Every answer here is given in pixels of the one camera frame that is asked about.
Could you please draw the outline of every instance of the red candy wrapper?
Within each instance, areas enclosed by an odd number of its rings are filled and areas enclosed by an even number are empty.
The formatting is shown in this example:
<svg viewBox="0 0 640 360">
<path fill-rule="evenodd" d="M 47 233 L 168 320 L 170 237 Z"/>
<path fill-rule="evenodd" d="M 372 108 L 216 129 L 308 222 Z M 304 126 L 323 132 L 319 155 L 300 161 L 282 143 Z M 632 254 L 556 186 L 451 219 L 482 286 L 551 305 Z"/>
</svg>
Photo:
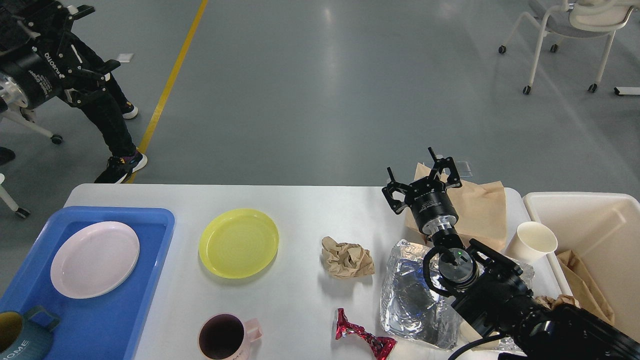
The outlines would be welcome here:
<svg viewBox="0 0 640 360">
<path fill-rule="evenodd" d="M 356 334 L 369 344 L 371 351 L 373 351 L 373 355 L 377 360 L 387 360 L 389 353 L 394 349 L 394 346 L 397 343 L 395 339 L 388 338 L 386 336 L 374 336 L 373 334 L 366 332 L 362 326 L 350 323 L 347 317 L 344 316 L 344 309 L 341 307 L 337 310 L 336 315 L 336 340 L 349 334 Z"/>
</svg>

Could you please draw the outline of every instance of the white bin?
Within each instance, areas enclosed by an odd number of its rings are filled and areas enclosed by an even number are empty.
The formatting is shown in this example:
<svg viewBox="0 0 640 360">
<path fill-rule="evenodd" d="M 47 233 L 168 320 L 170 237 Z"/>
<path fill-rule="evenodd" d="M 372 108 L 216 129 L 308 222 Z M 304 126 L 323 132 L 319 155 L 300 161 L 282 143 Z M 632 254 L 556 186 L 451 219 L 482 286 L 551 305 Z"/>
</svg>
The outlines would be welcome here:
<svg viewBox="0 0 640 360">
<path fill-rule="evenodd" d="M 615 326 L 640 341 L 640 204 L 615 193 L 529 193 L 524 204 L 531 220 L 549 227 L 560 253 L 572 249 L 584 261 L 616 314 Z M 562 270 L 554 273 L 563 293 L 570 293 Z"/>
</svg>

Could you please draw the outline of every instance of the yellow floor line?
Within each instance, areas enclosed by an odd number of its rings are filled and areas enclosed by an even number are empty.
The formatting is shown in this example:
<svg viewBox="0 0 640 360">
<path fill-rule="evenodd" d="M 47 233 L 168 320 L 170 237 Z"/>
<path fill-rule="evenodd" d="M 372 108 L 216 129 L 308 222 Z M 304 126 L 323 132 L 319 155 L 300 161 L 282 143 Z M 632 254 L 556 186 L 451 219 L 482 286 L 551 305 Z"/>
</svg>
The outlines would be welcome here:
<svg viewBox="0 0 640 360">
<path fill-rule="evenodd" d="M 184 39 L 184 43 L 182 44 L 182 49 L 180 49 L 178 58 L 175 60 L 175 63 L 173 64 L 173 69 L 171 70 L 171 74 L 169 75 L 169 78 L 166 81 L 164 90 L 162 91 L 162 95 L 160 95 L 160 100 L 156 105 L 154 114 L 151 116 L 151 120 L 149 121 L 147 130 L 145 131 L 145 134 L 142 136 L 142 141 L 138 145 L 138 149 L 142 153 L 146 152 L 147 147 L 149 147 L 149 142 L 151 141 L 151 138 L 154 135 L 154 131 L 156 130 L 156 126 L 158 124 L 158 121 L 160 120 L 160 116 L 162 115 L 164 106 L 169 98 L 169 94 L 171 94 L 173 84 L 175 83 L 175 80 L 178 77 L 178 73 L 180 72 L 180 68 L 182 67 L 182 62 L 184 61 L 184 57 L 187 55 L 187 52 L 189 51 L 189 46 L 191 45 L 193 35 L 196 33 L 196 30 L 198 29 L 198 25 L 200 24 L 200 19 L 202 18 L 202 14 L 204 13 L 205 8 L 207 7 L 207 3 L 208 3 L 208 0 L 202 0 L 202 2 L 200 3 L 200 7 L 198 9 L 198 12 L 196 13 L 196 17 L 193 19 L 193 22 L 191 23 L 191 28 L 189 29 L 189 33 L 187 33 L 187 37 Z M 127 182 L 131 184 L 135 179 L 136 179 L 136 174 L 133 174 L 133 176 L 131 176 L 131 178 Z"/>
</svg>

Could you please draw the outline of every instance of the mug handle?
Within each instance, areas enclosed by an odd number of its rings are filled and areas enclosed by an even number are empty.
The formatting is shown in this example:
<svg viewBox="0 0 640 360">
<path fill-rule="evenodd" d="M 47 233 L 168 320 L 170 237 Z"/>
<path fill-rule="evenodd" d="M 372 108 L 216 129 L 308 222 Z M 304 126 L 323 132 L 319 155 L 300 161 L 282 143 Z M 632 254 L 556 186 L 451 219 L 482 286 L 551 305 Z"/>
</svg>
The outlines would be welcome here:
<svg viewBox="0 0 640 360">
<path fill-rule="evenodd" d="M 56 326 L 58 326 L 58 324 L 60 323 L 60 317 L 58 317 L 58 315 L 51 314 L 40 305 L 32 307 L 29 311 L 24 313 L 24 317 L 27 318 L 27 320 L 30 320 L 32 317 L 36 316 L 39 313 L 45 313 L 48 317 L 53 319 L 47 326 L 45 326 L 45 329 L 47 329 L 47 331 L 49 332 L 53 331 L 53 329 L 55 329 Z"/>
<path fill-rule="evenodd" d="M 260 326 L 258 319 L 253 318 L 251 320 L 247 320 L 244 323 L 244 328 L 249 336 L 249 342 L 253 343 L 262 337 L 262 327 Z"/>
</svg>

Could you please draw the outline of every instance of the black pants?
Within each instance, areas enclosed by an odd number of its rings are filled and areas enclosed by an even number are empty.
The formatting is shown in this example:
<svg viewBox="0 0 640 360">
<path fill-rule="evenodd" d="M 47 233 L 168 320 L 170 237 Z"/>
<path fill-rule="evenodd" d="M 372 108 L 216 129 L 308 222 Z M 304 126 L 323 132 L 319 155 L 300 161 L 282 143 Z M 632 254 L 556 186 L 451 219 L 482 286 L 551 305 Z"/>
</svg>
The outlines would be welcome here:
<svg viewBox="0 0 640 360">
<path fill-rule="evenodd" d="M 82 66 L 90 70 L 98 70 L 104 66 L 104 61 L 93 49 L 88 47 L 75 35 L 71 39 L 77 54 L 82 59 Z M 98 90 L 95 83 L 79 80 L 73 86 L 78 90 Z M 136 146 L 131 140 L 122 111 L 127 107 L 127 98 L 122 93 L 120 85 L 111 75 L 106 82 L 107 91 L 95 101 L 80 107 L 80 110 L 93 122 L 102 133 L 104 143 L 109 147 L 113 156 L 131 156 L 136 152 Z"/>
</svg>

